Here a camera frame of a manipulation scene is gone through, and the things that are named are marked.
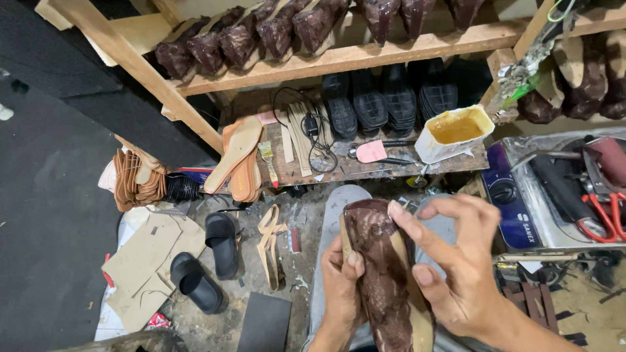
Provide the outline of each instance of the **gray pants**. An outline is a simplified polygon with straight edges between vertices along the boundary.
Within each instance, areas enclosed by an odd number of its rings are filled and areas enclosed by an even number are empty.
[[[433,197],[449,197],[447,194],[434,195],[425,199],[422,204],[429,202]],[[339,234],[339,215],[347,204],[362,199],[371,199],[372,196],[363,188],[356,185],[343,185],[332,191],[326,202],[326,210],[324,212],[324,221],[322,223],[322,234],[317,250],[317,264],[313,277],[313,289],[311,292],[310,311],[309,311],[309,337],[302,347],[303,351],[309,348],[310,342],[315,337],[317,329],[322,322],[324,316],[324,307],[326,299],[324,297],[324,284],[322,279],[322,271],[320,261],[322,254],[329,244]],[[432,231],[435,231],[444,241],[449,244],[456,242],[454,233],[454,220],[442,215],[423,221],[423,224]],[[420,248],[416,248],[415,260],[417,263],[427,263],[432,265],[445,278],[446,273]],[[352,339],[350,350],[372,346],[374,339],[369,329],[369,323],[361,325]],[[433,351],[494,351],[489,346],[480,343],[471,338],[460,338],[449,333],[441,325],[438,325],[435,331],[435,340]]]

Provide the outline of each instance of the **black sandal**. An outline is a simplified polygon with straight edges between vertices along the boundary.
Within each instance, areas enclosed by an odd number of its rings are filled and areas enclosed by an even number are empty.
[[[233,277],[239,267],[235,224],[223,213],[212,213],[204,220],[207,229],[204,243],[213,249],[215,274],[220,280]]]
[[[215,314],[222,304],[222,290],[191,253],[178,253],[170,265],[170,279],[204,314]]]

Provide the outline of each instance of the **white plastic tub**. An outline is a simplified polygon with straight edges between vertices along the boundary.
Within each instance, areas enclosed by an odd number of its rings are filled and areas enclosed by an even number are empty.
[[[468,137],[463,139],[460,137],[460,141],[453,143],[441,143],[431,133],[431,128],[434,128],[440,123],[450,123],[453,120],[460,120],[470,118],[475,125],[480,129],[480,136]],[[447,158],[451,158],[455,155],[465,153],[472,149],[478,143],[482,143],[483,139],[493,132],[495,125],[489,119],[489,116],[485,113],[482,106],[472,105],[467,108],[461,108],[451,111],[446,111],[442,114],[435,116],[428,120],[424,126],[424,130],[419,135],[418,141],[415,142],[415,151],[417,151],[420,159],[427,164],[440,162]]]

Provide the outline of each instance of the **red handle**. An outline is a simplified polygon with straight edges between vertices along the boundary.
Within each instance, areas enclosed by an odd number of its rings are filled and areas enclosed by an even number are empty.
[[[602,208],[602,205],[600,205],[600,202],[598,202],[598,195],[596,194],[583,195],[582,201],[586,203],[588,200],[591,200],[591,203],[593,204],[593,207],[595,208],[596,213],[602,219],[602,222],[604,224],[604,229],[607,231],[607,236],[600,237],[594,234],[584,224],[584,220],[579,220],[576,223],[576,225],[578,226],[578,229],[581,230],[583,234],[585,234],[585,236],[591,238],[594,241],[597,241],[600,243],[615,243],[615,238],[617,237],[617,231],[615,230],[615,226],[613,225],[611,218],[608,217],[607,213]]]
[[[626,200],[626,195],[621,192],[610,194],[611,198],[611,216],[613,217],[613,224],[615,226],[615,233],[624,241],[626,241],[626,233],[622,228],[622,220],[620,213],[620,200]]]

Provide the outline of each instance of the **black power adapter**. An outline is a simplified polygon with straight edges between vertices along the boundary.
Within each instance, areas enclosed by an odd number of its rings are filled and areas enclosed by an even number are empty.
[[[304,133],[306,133],[307,137],[313,137],[319,134],[317,120],[311,116],[310,113],[304,116]]]

